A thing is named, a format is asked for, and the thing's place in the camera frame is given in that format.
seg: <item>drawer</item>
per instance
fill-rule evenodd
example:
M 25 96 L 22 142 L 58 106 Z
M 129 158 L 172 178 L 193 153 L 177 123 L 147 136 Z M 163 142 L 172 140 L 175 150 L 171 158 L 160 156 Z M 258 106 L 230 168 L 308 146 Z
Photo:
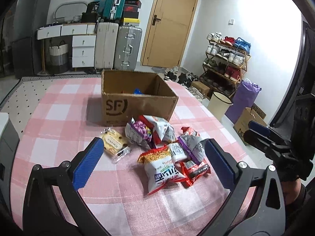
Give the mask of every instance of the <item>drawer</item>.
M 94 56 L 72 57 L 72 67 L 94 67 Z
M 37 40 L 60 36 L 60 26 L 45 27 L 37 30 Z
M 96 35 L 78 35 L 72 38 L 72 47 L 95 46 Z
M 88 29 L 86 30 L 86 33 L 87 34 L 94 34 L 95 25 L 96 24 L 88 25 Z
M 61 28 L 61 35 L 75 35 L 75 34 L 86 34 L 88 25 L 63 25 Z
M 73 57 L 94 56 L 94 47 L 74 47 L 72 49 Z

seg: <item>laundry basket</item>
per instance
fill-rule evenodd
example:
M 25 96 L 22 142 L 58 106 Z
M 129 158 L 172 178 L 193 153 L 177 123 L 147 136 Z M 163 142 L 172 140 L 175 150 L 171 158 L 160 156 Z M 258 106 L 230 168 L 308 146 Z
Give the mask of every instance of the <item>laundry basket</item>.
M 63 44 L 59 46 L 49 47 L 50 66 L 47 71 L 54 74 L 62 74 L 68 71 L 68 45 Z
M 226 110 L 232 105 L 232 101 L 219 92 L 213 92 L 207 109 L 215 118 L 221 120 Z

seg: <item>metal screw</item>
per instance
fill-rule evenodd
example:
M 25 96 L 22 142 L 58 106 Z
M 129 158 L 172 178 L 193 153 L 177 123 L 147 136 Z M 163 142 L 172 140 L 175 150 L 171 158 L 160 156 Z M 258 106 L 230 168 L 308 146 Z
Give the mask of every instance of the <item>metal screw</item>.
M 276 167 L 274 165 L 269 165 L 268 168 L 271 171 L 275 171 L 276 170 Z
M 33 166 L 33 170 L 35 170 L 35 171 L 36 171 L 36 170 L 39 170 L 39 168 L 40 168 L 40 166 L 39 166 L 38 164 L 36 164 L 36 165 Z
M 242 169 L 244 169 L 244 168 L 247 167 L 246 162 L 243 162 L 243 161 L 241 161 L 238 165 L 239 165 L 239 167 L 242 168 Z
M 70 162 L 67 160 L 61 163 L 61 167 L 63 167 L 63 168 L 67 168 L 67 167 L 69 167 L 69 165 L 70 165 Z

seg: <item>tablecloth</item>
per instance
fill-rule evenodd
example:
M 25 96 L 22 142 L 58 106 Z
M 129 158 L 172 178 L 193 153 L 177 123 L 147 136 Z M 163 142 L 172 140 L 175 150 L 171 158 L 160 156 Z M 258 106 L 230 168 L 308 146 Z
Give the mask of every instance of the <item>tablecloth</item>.
M 170 123 L 181 134 L 192 126 L 201 136 L 214 138 L 236 161 L 249 159 L 221 123 L 181 85 L 168 82 L 178 95 Z M 35 164 L 58 166 L 85 149 L 100 135 L 100 78 L 60 79 L 40 100 L 18 146 L 11 178 L 14 221 L 22 228 L 23 201 L 30 171 Z M 229 190 L 215 171 L 185 189 L 181 184 L 147 195 L 148 178 L 137 163 L 140 148 L 116 165 L 103 154 L 86 186 L 79 190 L 95 217 L 112 235 L 197 235 L 212 219 Z M 67 221 L 75 224 L 60 191 L 56 197 Z M 244 215 L 253 191 L 249 191 L 238 220 Z

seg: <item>white desk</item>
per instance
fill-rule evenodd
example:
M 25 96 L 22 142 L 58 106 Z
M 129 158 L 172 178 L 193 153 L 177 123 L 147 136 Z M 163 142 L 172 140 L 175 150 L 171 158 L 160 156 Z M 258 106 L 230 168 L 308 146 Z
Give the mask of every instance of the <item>white desk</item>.
M 44 40 L 53 37 L 72 35 L 72 67 L 94 67 L 96 34 L 95 23 L 64 24 L 42 27 L 37 30 L 37 40 L 42 42 L 42 63 L 45 70 Z

